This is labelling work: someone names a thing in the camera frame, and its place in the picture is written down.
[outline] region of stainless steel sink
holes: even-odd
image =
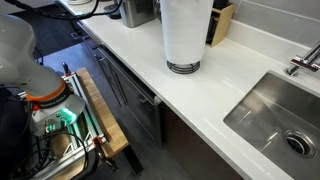
[[[225,117],[294,179],[320,179],[320,98],[267,73]]]

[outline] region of white countertop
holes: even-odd
[[[75,14],[91,11],[94,3],[69,6],[60,1]],[[100,3],[98,11],[108,4]],[[291,179],[223,122],[267,71],[286,77],[285,65],[225,39],[214,48],[206,48],[197,72],[179,75],[166,65],[157,19],[136,28],[127,28],[121,20],[107,16],[82,22],[244,178]],[[291,80],[319,96],[318,80],[304,74]]]

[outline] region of backsplash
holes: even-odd
[[[319,0],[230,0],[234,20],[312,47],[320,41]]]

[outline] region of paper towel roll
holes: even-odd
[[[200,61],[213,0],[160,0],[167,60],[174,64]]]

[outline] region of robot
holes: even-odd
[[[36,136],[74,123],[85,101],[53,70],[33,60],[36,39],[24,20],[0,14],[0,84],[14,84],[33,104],[30,124]]]

